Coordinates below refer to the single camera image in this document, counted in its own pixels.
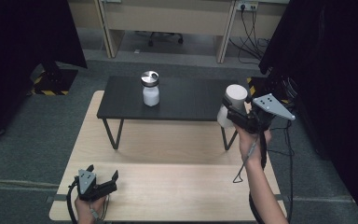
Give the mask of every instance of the white container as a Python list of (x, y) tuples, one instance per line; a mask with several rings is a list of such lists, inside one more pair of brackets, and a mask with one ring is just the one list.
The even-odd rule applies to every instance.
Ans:
[[(240, 85), (230, 85), (226, 89), (225, 96), (231, 101), (232, 105), (242, 110), (245, 107), (245, 99), (248, 96), (248, 91)], [(222, 128), (234, 127), (231, 120), (227, 119), (227, 108), (222, 105), (217, 113), (217, 122)]]
[(144, 103), (148, 106), (159, 103), (158, 74), (153, 71), (142, 74), (142, 85), (144, 86)]

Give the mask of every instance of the desk leg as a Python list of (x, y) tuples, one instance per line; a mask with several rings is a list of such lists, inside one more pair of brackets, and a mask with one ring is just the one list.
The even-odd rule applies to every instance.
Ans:
[(229, 141), (229, 143), (227, 144), (227, 139), (226, 139), (226, 132), (225, 129), (220, 127), (222, 129), (222, 135), (223, 135), (223, 142), (225, 144), (225, 150), (229, 150), (231, 148), (232, 143), (235, 140), (235, 137), (237, 136), (238, 132), (235, 131), (235, 133), (232, 135), (231, 140)]
[(115, 142), (115, 139), (113, 139), (113, 136), (112, 136), (112, 132), (110, 132), (110, 128), (109, 128), (109, 124), (107, 123), (107, 120), (103, 119), (103, 124), (105, 126), (107, 135), (109, 136), (110, 143), (112, 144), (112, 147), (114, 149), (118, 149), (118, 144), (120, 143), (120, 137), (121, 137), (121, 130), (123, 129), (123, 123), (124, 123), (124, 119), (121, 119), (120, 126), (118, 127), (118, 133), (117, 133), (117, 138), (116, 138), (117, 141)]

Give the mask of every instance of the bottle cap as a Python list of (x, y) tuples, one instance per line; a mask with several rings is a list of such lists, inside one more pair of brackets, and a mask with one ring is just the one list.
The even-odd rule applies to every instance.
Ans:
[(158, 74), (157, 72), (148, 71), (142, 73), (142, 85), (145, 87), (155, 87), (158, 85)]

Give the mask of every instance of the person's arm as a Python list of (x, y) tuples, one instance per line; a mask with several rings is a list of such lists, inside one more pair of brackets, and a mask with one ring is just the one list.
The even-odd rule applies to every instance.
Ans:
[(91, 204), (86, 201), (81, 201), (78, 197), (75, 200), (75, 207), (77, 211), (77, 223), (78, 224), (94, 224), (95, 223), (95, 217), (92, 215), (90, 211), (90, 207), (94, 209), (99, 217), (101, 216), (102, 210), (103, 210), (103, 204), (106, 199), (105, 197), (102, 197), (98, 199), (95, 202), (92, 202)]
[[(261, 166), (260, 140), (256, 135), (247, 133), (237, 125), (235, 128), (240, 136), (240, 152), (242, 160), (246, 162), (245, 169), (248, 176), (249, 189), (258, 214), (267, 224), (287, 223)], [(265, 136), (268, 144), (271, 139), (269, 130), (265, 131)], [(257, 141), (255, 149), (250, 157), (246, 159), (255, 141)]]

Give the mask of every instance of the hand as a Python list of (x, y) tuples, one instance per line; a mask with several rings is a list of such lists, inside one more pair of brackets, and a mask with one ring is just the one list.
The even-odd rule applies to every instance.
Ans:
[[(245, 161), (249, 150), (252, 147), (252, 144), (257, 140), (255, 150), (253, 151), (251, 157), (248, 159), (247, 163), (249, 161), (261, 162), (260, 138), (257, 137), (257, 134), (248, 133), (237, 124), (234, 124), (234, 127), (237, 130), (238, 135), (240, 136), (240, 153), (242, 161)], [(264, 131), (264, 135), (266, 136), (266, 143), (268, 145), (272, 138), (271, 132), (269, 130), (266, 130)]]
[[(91, 203), (91, 208), (94, 209), (101, 216), (103, 211), (103, 204), (106, 196), (98, 199)], [(77, 211), (78, 223), (79, 224), (92, 224), (95, 223), (95, 218), (90, 211), (90, 202), (82, 201), (79, 197), (75, 200), (75, 207)]]

